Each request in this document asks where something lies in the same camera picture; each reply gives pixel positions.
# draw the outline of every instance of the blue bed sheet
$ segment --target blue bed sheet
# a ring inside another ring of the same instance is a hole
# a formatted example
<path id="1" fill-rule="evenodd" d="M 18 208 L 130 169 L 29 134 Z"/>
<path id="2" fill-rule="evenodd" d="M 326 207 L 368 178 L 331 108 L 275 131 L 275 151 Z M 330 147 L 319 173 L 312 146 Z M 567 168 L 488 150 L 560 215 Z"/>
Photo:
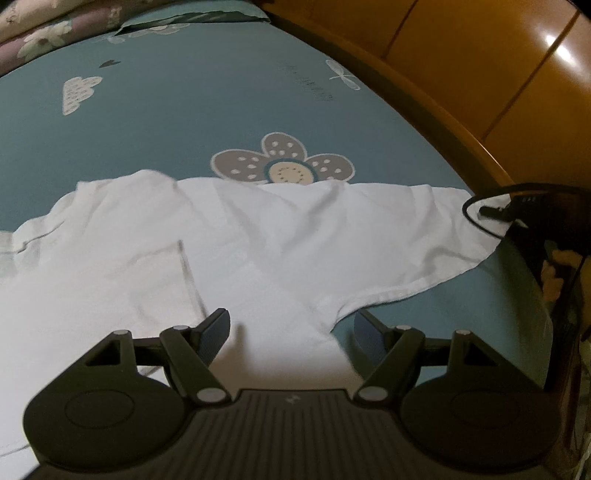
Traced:
<path id="1" fill-rule="evenodd" d="M 214 176 L 217 153 L 263 153 L 261 139 L 272 132 L 298 139 L 308 156 L 345 157 L 352 183 L 466 188 L 359 79 L 268 23 L 168 25 L 116 42 L 111 36 L 61 48 L 0 78 L 0 229 L 46 214 L 79 180 L 143 168 L 177 179 Z M 268 178 L 256 172 L 262 176 L 253 181 Z M 545 379 L 551 324 L 510 241 L 478 268 L 371 310 L 428 336 L 472 330 L 533 380 Z M 334 334 L 366 375 L 371 367 L 355 346 L 352 318 Z M 421 381 L 441 372 L 424 369 Z"/>

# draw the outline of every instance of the gray flower petal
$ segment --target gray flower petal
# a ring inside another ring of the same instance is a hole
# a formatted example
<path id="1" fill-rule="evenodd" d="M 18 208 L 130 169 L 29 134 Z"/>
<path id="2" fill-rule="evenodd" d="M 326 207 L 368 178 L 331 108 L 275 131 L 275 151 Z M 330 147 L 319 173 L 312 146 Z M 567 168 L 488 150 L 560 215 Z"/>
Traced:
<path id="1" fill-rule="evenodd" d="M 347 181 L 355 175 L 355 167 L 347 157 L 334 153 L 314 155 L 306 160 L 306 163 L 314 169 L 318 180 L 343 180 Z"/>
<path id="2" fill-rule="evenodd" d="M 306 161 L 306 148 L 296 138 L 282 132 L 267 134 L 261 141 L 262 150 L 271 160 L 289 158 Z"/>
<path id="3" fill-rule="evenodd" d="M 212 157 L 212 170 L 223 179 L 267 182 L 264 168 L 270 158 L 251 150 L 224 150 Z"/>

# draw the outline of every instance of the wooden headboard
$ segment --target wooden headboard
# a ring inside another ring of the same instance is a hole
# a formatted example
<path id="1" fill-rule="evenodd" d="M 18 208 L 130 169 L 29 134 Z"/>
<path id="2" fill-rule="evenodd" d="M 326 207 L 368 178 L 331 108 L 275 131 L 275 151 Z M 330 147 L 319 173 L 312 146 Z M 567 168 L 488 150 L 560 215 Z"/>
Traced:
<path id="1" fill-rule="evenodd" d="M 591 189 L 591 22 L 569 1 L 256 3 L 382 96 L 476 193 L 529 181 Z M 578 343 L 560 352 L 550 390 L 563 432 L 546 465 L 562 480 L 579 454 Z"/>

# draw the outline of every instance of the wooden bed frame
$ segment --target wooden bed frame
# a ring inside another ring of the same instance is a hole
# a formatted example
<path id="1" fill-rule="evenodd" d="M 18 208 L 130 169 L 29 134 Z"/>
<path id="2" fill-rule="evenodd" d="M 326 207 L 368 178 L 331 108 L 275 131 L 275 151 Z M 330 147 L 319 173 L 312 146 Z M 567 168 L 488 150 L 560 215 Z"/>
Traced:
<path id="1" fill-rule="evenodd" d="M 259 0 L 255 3 L 275 26 L 334 58 L 395 108 L 475 193 L 516 183 L 469 128 L 390 66 L 384 56 L 374 55 L 311 20 L 314 0 Z M 572 445 L 582 374 L 579 339 L 580 335 L 576 334 L 566 346 L 553 352 L 550 367 L 553 374 L 546 385 L 546 391 L 560 408 L 563 428 L 545 465 L 561 480 L 572 479 L 581 453 Z M 586 430 L 591 430 L 591 414 L 587 415 Z"/>

